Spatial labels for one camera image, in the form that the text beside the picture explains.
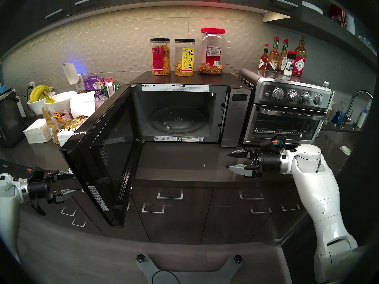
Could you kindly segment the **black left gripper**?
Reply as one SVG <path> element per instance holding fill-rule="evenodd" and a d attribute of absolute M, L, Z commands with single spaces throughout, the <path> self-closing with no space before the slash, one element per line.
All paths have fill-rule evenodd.
<path fill-rule="evenodd" d="M 47 173 L 47 180 L 28 180 L 28 196 L 31 201 L 46 198 L 47 202 L 61 204 L 73 197 L 80 189 L 63 189 L 53 192 L 51 195 L 52 182 L 62 181 L 74 178 L 74 174 L 59 170 Z"/>

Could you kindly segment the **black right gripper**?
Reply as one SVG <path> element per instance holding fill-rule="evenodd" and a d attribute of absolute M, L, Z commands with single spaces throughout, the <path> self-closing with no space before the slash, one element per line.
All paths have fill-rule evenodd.
<path fill-rule="evenodd" d="M 280 154 L 265 152 L 252 149 L 238 149 L 229 154 L 229 157 L 237 159 L 254 158 L 254 167 L 246 164 L 237 164 L 233 166 L 225 166 L 226 169 L 235 174 L 242 175 L 245 178 L 262 177 L 262 173 L 280 173 L 282 167 L 282 158 Z"/>

